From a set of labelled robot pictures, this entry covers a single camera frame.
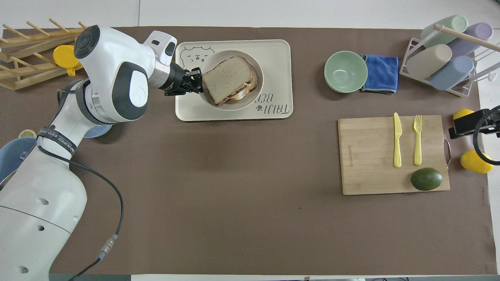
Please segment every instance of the yellow knife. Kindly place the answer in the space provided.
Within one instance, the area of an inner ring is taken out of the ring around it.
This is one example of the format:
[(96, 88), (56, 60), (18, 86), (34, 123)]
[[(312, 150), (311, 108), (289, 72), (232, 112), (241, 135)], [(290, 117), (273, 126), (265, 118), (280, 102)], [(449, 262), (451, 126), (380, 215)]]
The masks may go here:
[(401, 167), (400, 137), (403, 134), (401, 120), (397, 112), (394, 112), (394, 167)]

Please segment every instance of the blue towel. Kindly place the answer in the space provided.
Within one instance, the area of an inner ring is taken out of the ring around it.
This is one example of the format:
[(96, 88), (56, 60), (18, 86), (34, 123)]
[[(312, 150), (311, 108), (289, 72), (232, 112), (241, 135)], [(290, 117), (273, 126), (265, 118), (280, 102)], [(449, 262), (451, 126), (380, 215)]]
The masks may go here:
[(361, 87), (361, 92), (373, 92), (392, 95), (398, 90), (398, 58), (364, 54), (363, 60), (368, 67), (368, 78)]

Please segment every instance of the lemon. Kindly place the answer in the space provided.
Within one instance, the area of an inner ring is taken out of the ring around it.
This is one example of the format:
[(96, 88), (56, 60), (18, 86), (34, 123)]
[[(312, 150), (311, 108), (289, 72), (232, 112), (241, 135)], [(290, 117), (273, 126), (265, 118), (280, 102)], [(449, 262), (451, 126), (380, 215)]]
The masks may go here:
[(431, 191), (441, 185), (443, 175), (434, 168), (426, 167), (414, 171), (410, 181), (420, 191)]
[[(491, 159), (486, 153), (483, 153), (488, 159)], [(466, 170), (478, 174), (486, 174), (493, 169), (493, 165), (486, 163), (475, 150), (469, 150), (460, 157), (460, 164)]]
[(34, 130), (25, 129), (18, 136), (18, 138), (23, 138), (23, 137), (33, 137), (33, 138), (36, 138), (37, 137), (37, 133)]
[(464, 117), (466, 115), (469, 115), (471, 113), (474, 113), (474, 111), (470, 110), (470, 109), (460, 109), (459, 111), (455, 112), (455, 114), (453, 114), (453, 120), (455, 119), (458, 119), (460, 117)]

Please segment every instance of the bread slice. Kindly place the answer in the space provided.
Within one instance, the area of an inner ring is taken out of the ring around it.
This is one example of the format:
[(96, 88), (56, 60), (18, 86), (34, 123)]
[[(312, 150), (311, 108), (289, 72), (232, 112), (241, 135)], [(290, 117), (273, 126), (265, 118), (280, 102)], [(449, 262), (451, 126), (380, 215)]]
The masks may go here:
[(205, 89), (208, 90), (217, 106), (227, 102), (248, 85), (250, 85), (250, 92), (259, 83), (254, 67), (241, 56), (233, 56), (224, 60), (205, 73), (202, 79)]

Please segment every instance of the yellow fork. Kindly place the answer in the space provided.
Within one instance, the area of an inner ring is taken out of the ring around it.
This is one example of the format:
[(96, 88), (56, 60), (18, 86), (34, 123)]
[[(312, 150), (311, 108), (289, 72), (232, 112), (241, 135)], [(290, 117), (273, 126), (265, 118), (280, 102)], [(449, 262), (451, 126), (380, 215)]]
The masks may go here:
[(415, 116), (415, 121), (413, 122), (413, 130), (416, 132), (415, 156), (413, 157), (413, 163), (416, 166), (422, 165), (422, 118), (422, 115), (417, 115)]

